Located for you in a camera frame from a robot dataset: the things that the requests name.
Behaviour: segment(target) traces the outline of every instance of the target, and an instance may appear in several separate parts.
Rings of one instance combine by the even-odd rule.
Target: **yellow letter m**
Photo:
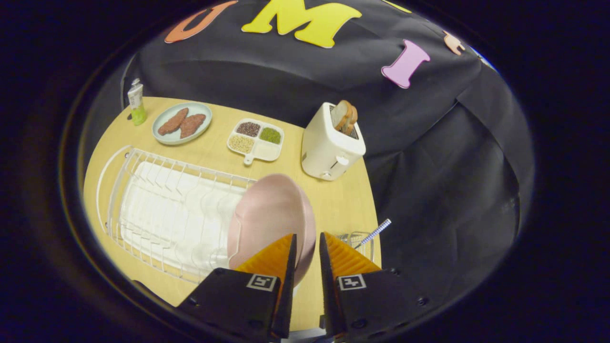
[[[306,10],[304,0],[271,0],[252,23],[242,27],[242,31],[266,34],[273,28],[270,22],[274,16],[278,16],[279,34],[285,35],[309,23],[303,30],[295,32],[295,38],[322,48],[332,48],[335,45],[332,38],[337,31],[348,20],[360,18],[362,13],[336,2]]]

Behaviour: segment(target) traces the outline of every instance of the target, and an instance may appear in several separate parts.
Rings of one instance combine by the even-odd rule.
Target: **white plate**
[[[201,124],[201,126],[197,128],[197,131],[195,131],[194,134],[192,134],[188,137],[182,138],[182,139],[180,138],[180,131],[181,131],[180,129],[172,132],[171,134],[160,135],[157,132],[157,130],[159,130],[159,128],[163,124],[165,124],[171,117],[175,116],[179,110],[181,110],[185,107],[188,107],[187,118],[192,115],[196,115],[196,114],[206,115],[206,119],[203,121],[203,124]],[[210,108],[207,107],[206,105],[201,104],[201,103],[178,104],[178,105],[171,106],[170,108],[165,110],[163,113],[161,113],[157,117],[157,119],[155,119],[154,123],[152,124],[152,128],[153,128],[152,135],[159,142],[161,142],[163,144],[167,144],[167,145],[182,144],[182,143],[189,142],[189,141],[199,137],[199,135],[201,135],[207,129],[207,127],[210,125],[211,121],[212,121],[212,110],[210,110]]]
[[[249,121],[260,125],[260,129],[259,129],[259,132],[256,134],[256,137],[251,137],[251,136],[240,134],[237,132],[237,128],[239,128],[239,126],[242,123],[247,123]],[[271,143],[266,140],[260,139],[260,134],[263,132],[264,128],[274,129],[275,131],[279,132],[279,134],[280,134],[279,144]],[[250,152],[246,154],[239,150],[235,150],[235,149],[231,148],[231,146],[229,145],[229,141],[230,141],[231,137],[233,137],[234,135],[240,135],[240,136],[247,137],[247,138],[253,140],[254,145],[252,146],[252,150],[250,150]],[[254,159],[260,159],[263,161],[275,161],[276,159],[278,159],[279,153],[282,151],[282,144],[284,144],[284,130],[282,130],[281,128],[279,128],[275,125],[271,125],[271,124],[265,123],[263,121],[250,119],[250,118],[240,120],[235,125],[235,127],[233,128],[233,131],[231,131],[231,134],[229,135],[229,138],[227,139],[227,147],[230,150],[233,150],[238,154],[244,155],[245,157],[243,159],[243,163],[246,165],[251,165],[252,161]]]

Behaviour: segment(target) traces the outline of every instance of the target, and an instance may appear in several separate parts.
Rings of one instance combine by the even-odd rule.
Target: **wooden table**
[[[151,133],[152,123],[165,109],[184,102],[187,100],[145,97],[144,105],[148,119],[140,126],[134,126],[131,121],[127,120],[129,108],[122,111],[99,140],[87,167],[84,186],[87,215],[99,243],[104,247],[108,257],[129,279],[142,282],[174,306],[180,304],[197,286],[142,263],[123,250],[104,233],[101,227],[103,225],[101,223],[107,220],[112,186],[124,158],[115,158],[108,164],[103,177],[100,178],[100,176],[112,155],[127,145],[190,164],[253,179],[260,179],[271,173],[286,174],[299,184],[309,197],[314,210],[317,237],[323,231],[339,235],[353,231],[370,232],[377,227],[373,194],[362,159],[358,160],[336,181],[329,182],[312,178],[303,172],[300,163],[303,128],[214,104],[206,104],[214,116],[210,126],[201,136],[178,146],[166,146],[159,143]],[[277,160],[273,162],[254,160],[252,165],[246,166],[243,163],[243,155],[227,148],[226,141],[229,133],[243,118],[265,121],[284,130],[282,153]],[[381,266],[381,248],[378,237],[375,238],[375,241],[374,262]],[[293,299],[291,331],[318,327],[320,315],[323,314],[319,256],[318,242],[316,242],[314,259]]]

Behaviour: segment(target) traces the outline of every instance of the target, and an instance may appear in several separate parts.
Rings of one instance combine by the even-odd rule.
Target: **foam letter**
[[[449,48],[449,50],[453,51],[454,54],[460,56],[462,54],[462,52],[460,50],[458,50],[458,48],[462,48],[462,50],[466,50],[464,48],[464,45],[462,45],[462,42],[459,41],[459,39],[457,39],[456,37],[452,36],[449,34],[449,32],[447,31],[443,31],[446,36],[445,36],[445,45],[447,45],[447,48]]]
[[[403,52],[391,66],[381,68],[381,73],[399,87],[409,88],[409,78],[423,61],[430,60],[430,56],[415,43],[406,39],[403,42]]]
[[[332,40],[339,29],[350,19],[362,14],[350,6],[331,2],[305,9],[304,0],[271,0],[252,20],[242,27],[244,32],[266,34],[273,28],[270,24],[278,17],[278,33],[285,35],[304,23],[303,30],[295,32],[295,38],[322,48],[332,48]]]
[[[180,22],[180,24],[178,24],[176,27],[174,27],[174,29],[167,35],[167,37],[165,37],[165,42],[166,43],[178,42],[180,40],[185,40],[187,38],[190,38],[190,37],[200,33],[211,22],[213,22],[214,19],[216,19],[216,17],[222,11],[224,11],[230,5],[235,4],[236,2],[237,1],[229,1],[229,2],[225,2],[223,4],[216,5],[216,6],[212,7],[212,10],[210,11],[210,14],[206,15],[206,17],[203,18],[203,20],[201,20],[201,22],[199,24],[197,24],[197,26],[193,27],[192,29],[190,29],[188,31],[185,31],[184,28],[187,27],[188,24],[190,24],[190,22],[193,21],[198,15],[202,14],[206,10],[203,10],[201,12],[197,12],[194,15],[186,18],[185,20]]]
[[[381,0],[381,1],[385,2],[385,3],[386,3],[386,4],[388,4],[388,5],[394,6],[394,7],[398,8],[399,10],[401,10],[401,11],[403,11],[403,12],[405,12],[405,13],[413,13],[413,12],[411,12],[410,10],[405,9],[405,8],[403,8],[403,7],[400,7],[400,6],[398,6],[398,5],[392,4],[392,3],[391,3],[391,2],[389,2],[389,1],[386,1],[386,0]]]

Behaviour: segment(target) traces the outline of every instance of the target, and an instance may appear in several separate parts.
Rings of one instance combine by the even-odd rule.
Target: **pink letter i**
[[[430,60],[430,56],[415,43],[406,39],[403,42],[403,52],[391,66],[382,67],[381,73],[399,87],[409,88],[409,78],[423,61]]]

